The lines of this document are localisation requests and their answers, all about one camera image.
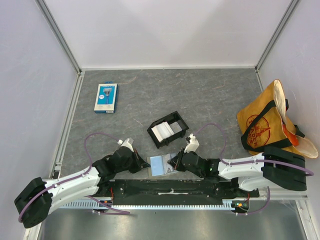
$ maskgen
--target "white wall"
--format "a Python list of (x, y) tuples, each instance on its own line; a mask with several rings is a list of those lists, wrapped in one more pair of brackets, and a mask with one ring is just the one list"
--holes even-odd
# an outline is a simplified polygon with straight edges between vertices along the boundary
[(48, 177), (76, 73), (33, 0), (0, 7), (0, 239), (19, 240), (14, 199)]
[(82, 68), (254, 66), (290, 0), (46, 0)]
[[(302, 0), (262, 66), (263, 87), (280, 79), (289, 100), (288, 116), (320, 151), (320, 19), (319, 0)], [(320, 222), (319, 159), (307, 159), (315, 172), (308, 178), (308, 197)]]

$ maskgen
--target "bag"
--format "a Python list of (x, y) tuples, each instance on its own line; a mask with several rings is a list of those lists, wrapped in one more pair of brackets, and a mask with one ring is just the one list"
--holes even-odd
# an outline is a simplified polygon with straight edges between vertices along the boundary
[(264, 152), (266, 146), (317, 158), (314, 144), (288, 117), (288, 100), (280, 80), (274, 80), (252, 103), (236, 115), (242, 132), (241, 143), (251, 154)]

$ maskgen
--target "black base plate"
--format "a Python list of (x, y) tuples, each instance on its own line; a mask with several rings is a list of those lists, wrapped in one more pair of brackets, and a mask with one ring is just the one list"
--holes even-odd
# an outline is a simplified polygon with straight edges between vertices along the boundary
[[(232, 188), (232, 181), (213, 184), (206, 180), (123, 180), (115, 179), (99, 188), (97, 197), (111, 197), (114, 205), (220, 205), (222, 200), (246, 198), (248, 192)], [(259, 191), (249, 192), (258, 198)]]

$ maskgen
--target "blue box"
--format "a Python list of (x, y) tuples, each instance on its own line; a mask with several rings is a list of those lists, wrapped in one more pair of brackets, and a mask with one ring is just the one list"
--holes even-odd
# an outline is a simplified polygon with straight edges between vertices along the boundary
[(99, 84), (94, 105), (96, 114), (113, 114), (116, 112), (118, 100), (118, 84)]

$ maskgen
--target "black bag handle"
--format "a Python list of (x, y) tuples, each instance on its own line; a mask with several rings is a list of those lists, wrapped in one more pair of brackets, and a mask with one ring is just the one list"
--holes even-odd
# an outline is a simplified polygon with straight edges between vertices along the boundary
[[(288, 109), (289, 104), (288, 104), (288, 100), (287, 99), (285, 100), (285, 105), (286, 105), (286, 108)], [(279, 140), (279, 141), (275, 141), (275, 142), (269, 143), (269, 144), (264, 145), (264, 146), (259, 146), (257, 148), (253, 148), (252, 146), (250, 146), (247, 143), (248, 135), (249, 135), (249, 132), (250, 132), (251, 128), (254, 127), (259, 122), (259, 120), (267, 112), (269, 112), (270, 109), (274, 108), (275, 106), (276, 106), (276, 103), (275, 103), (274, 100), (271, 100), (270, 102), (268, 102), (267, 105), (265, 105), (264, 109), (260, 112), (260, 114), (258, 116), (256, 116), (256, 118), (250, 123), (248, 128), (245, 130), (244, 134), (241, 136), (241, 143), (242, 143), (242, 146), (243, 146), (244, 149), (246, 149), (248, 151), (262, 153), (262, 152), (265, 151), (265, 147), (276, 147), (276, 148), (283, 149), (283, 148), (292, 146), (292, 143), (290, 142), (290, 140), (288, 138), (285, 138), (285, 139), (282, 139), (282, 140)]]
[(294, 126), (295, 126), (295, 129), (296, 129), (295, 135), (304, 138), (306, 135), (304, 135), (304, 134), (302, 133), (302, 131), (300, 131), (298, 125), (294, 125)]

